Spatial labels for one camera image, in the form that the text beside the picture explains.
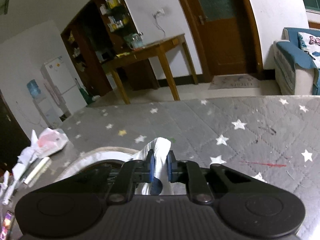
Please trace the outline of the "white navy polka dot garment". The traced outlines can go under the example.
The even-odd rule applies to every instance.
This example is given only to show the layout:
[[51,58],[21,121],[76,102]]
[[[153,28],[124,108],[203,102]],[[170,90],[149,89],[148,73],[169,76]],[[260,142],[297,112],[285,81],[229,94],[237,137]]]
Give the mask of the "white navy polka dot garment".
[[170,148],[171,142],[168,139],[158,137],[132,156],[131,160],[146,160],[149,150],[153,150],[155,163],[151,173],[153,181],[151,183],[139,183],[135,194],[152,196],[174,194],[168,180],[167,155]]

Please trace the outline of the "pink white plastic bag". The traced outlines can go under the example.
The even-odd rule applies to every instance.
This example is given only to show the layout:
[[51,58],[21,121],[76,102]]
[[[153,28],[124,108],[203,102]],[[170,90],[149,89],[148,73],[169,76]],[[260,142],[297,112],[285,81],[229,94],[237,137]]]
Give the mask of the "pink white plastic bag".
[[47,127],[39,136],[34,130],[31,132],[31,148],[39,158],[59,152],[66,146],[67,142],[69,142],[69,139],[61,129]]

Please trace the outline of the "water dispenser with blue bottle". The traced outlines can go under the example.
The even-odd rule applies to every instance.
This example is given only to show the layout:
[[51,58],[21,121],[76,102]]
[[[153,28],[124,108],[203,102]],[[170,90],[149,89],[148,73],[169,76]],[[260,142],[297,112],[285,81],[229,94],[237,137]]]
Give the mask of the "water dispenser with blue bottle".
[[62,121],[46,95],[39,89],[36,81],[29,81],[27,83],[27,88],[33,98],[35,107],[39,111],[40,116],[43,118],[48,127],[51,129],[59,128],[62,125]]

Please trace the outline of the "white refrigerator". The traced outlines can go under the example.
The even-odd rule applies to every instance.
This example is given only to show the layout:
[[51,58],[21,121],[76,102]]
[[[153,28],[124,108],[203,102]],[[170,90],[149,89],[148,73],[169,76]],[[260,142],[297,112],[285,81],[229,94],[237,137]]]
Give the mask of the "white refrigerator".
[[44,63],[41,74],[45,80],[46,89],[65,115],[73,115],[87,106],[80,93],[80,87],[69,72],[62,56]]

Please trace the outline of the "grey star pattern tablecloth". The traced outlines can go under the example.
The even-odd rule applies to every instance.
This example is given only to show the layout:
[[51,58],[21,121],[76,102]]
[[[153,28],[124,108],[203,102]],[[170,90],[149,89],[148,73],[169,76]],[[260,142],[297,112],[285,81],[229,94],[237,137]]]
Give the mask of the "grey star pattern tablecloth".
[[82,156],[68,151],[54,159],[55,175],[18,195],[24,239],[319,239],[318,96],[85,108],[62,128],[86,152],[168,139],[177,160],[198,163],[213,203],[195,204],[171,183],[172,195],[110,204],[124,163],[101,161],[54,182]]

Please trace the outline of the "grey door mat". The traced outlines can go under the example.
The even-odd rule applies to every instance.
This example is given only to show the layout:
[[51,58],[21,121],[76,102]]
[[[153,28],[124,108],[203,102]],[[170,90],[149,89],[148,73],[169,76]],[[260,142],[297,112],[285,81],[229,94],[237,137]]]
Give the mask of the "grey door mat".
[[217,75],[213,77],[209,90],[259,87],[260,81],[248,74]]

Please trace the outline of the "glass jar on table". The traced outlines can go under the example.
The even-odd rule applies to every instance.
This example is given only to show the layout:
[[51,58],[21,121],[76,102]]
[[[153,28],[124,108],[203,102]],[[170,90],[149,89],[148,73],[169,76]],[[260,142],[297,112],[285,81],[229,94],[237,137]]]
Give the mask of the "glass jar on table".
[[130,49],[136,50],[144,47],[142,33],[132,33],[124,37],[125,42]]

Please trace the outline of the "dark wooden shelf cabinet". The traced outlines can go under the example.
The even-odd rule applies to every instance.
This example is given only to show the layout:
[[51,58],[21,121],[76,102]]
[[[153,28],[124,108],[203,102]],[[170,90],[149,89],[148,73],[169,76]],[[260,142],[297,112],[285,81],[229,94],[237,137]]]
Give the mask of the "dark wooden shelf cabinet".
[[64,29],[62,40],[89,96],[111,91],[103,67],[131,51],[128,38],[136,33],[124,0],[90,0]]

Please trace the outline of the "brown wooden door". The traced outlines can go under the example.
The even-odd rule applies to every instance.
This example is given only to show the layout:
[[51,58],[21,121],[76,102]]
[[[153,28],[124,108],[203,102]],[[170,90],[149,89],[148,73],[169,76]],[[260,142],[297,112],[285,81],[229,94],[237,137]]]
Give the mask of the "brown wooden door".
[[249,0],[179,0],[205,81],[216,75],[263,70],[256,21]]

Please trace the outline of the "blue sofa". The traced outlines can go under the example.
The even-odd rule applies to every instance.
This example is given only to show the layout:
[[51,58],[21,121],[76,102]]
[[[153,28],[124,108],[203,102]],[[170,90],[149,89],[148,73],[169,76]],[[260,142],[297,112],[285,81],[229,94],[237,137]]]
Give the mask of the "blue sofa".
[[283,95],[319,95],[319,61],[301,50],[298,32],[319,37],[318,29],[284,28],[273,44],[276,81]]

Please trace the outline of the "butterfly print pillow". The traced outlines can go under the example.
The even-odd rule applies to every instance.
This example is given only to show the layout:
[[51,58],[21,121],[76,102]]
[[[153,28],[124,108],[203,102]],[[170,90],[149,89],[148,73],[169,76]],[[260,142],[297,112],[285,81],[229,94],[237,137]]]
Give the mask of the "butterfly print pillow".
[[301,50],[309,54],[313,61],[319,61],[319,37],[309,33],[298,32],[298,40]]

